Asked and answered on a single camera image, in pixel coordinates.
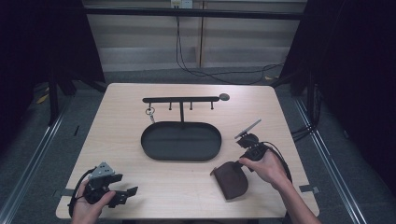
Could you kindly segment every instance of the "brown leather pouch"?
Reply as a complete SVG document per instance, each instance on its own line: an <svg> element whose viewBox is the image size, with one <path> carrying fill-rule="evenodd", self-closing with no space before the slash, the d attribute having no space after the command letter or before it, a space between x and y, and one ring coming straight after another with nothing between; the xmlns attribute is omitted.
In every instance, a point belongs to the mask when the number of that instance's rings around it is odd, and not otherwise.
<svg viewBox="0 0 396 224"><path fill-rule="evenodd" d="M238 162L227 161L215 168L211 175L215 175L226 200L239 197L248 190L248 179Z"/></svg>

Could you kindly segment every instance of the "table top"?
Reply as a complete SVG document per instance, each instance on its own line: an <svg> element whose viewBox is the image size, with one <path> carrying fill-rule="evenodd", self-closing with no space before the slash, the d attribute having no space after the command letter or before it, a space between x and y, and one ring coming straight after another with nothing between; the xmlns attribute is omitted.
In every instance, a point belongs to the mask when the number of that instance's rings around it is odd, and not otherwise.
<svg viewBox="0 0 396 224"><path fill-rule="evenodd" d="M149 158L140 138L151 124L146 114L148 97L230 95L229 101L184 104L186 122L205 122L217 127L222 142L219 154L210 161L155 161ZM156 121L180 121L179 105L153 104ZM81 176L106 161L121 182L111 184L113 190L138 186L134 197L116 208L103 209L102 218L263 218L283 217L286 209L278 192L247 167L243 170L249 187L236 199L226 201L214 176L210 173L226 161L236 161L244 149L234 137L258 119L250 133L261 141L273 143L289 165L293 185L308 207L318 215L318 205L311 191L301 193L299 186L308 185L304 167L292 141L276 93L271 87L232 85L121 84L108 86L90 132L67 183L73 189ZM63 196L56 215L70 218L70 197Z"/></svg>

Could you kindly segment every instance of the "wall outlet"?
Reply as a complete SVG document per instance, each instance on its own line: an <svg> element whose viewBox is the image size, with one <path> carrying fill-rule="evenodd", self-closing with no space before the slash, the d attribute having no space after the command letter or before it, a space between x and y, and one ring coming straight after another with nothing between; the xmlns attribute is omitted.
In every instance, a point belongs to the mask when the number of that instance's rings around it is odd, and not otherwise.
<svg viewBox="0 0 396 224"><path fill-rule="evenodd" d="M171 8L181 8L181 0L171 0Z"/></svg>
<svg viewBox="0 0 396 224"><path fill-rule="evenodd" d="M192 8L192 0L181 0L182 8Z"/></svg>

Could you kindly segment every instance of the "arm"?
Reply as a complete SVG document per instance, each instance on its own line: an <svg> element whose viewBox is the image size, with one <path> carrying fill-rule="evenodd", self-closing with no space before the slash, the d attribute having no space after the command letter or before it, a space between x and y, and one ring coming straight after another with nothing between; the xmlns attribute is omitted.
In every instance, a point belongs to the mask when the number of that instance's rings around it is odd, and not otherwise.
<svg viewBox="0 0 396 224"><path fill-rule="evenodd" d="M74 207L72 224L95 223L96 220L99 218L100 214L102 213L102 208L105 207L116 194L115 191L109 191L102 197L102 199L99 202L95 204L90 204L87 202L87 200L85 200L84 197L81 197L83 195L85 186L87 184L88 184L88 180L85 180L81 183L81 185L78 188L78 193L77 193L78 200L76 201L76 205Z"/></svg>
<svg viewBox="0 0 396 224"><path fill-rule="evenodd" d="M241 158L239 162L256 171L261 179L279 191L294 224L320 223L288 180L282 164L272 151L267 150L260 161Z"/></svg>

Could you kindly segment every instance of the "person's right hand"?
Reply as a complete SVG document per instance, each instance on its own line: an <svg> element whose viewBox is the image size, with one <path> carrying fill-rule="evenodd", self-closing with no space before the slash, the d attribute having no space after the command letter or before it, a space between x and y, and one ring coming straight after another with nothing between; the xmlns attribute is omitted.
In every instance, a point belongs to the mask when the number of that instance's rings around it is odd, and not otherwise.
<svg viewBox="0 0 396 224"><path fill-rule="evenodd" d="M109 191L107 192L99 202L95 204L89 204L87 200L82 196L84 195L85 186L87 186L88 180L85 180L81 183L78 188L77 198L73 217L72 217L72 224L94 224L96 220L99 218L100 214L102 213L102 208L105 207L111 199L116 195L116 191Z"/></svg>
<svg viewBox="0 0 396 224"><path fill-rule="evenodd" d="M267 150L259 161L240 158L239 162L253 169L259 177L270 183L274 189L278 189L282 182L289 181L282 163L271 150Z"/></svg>

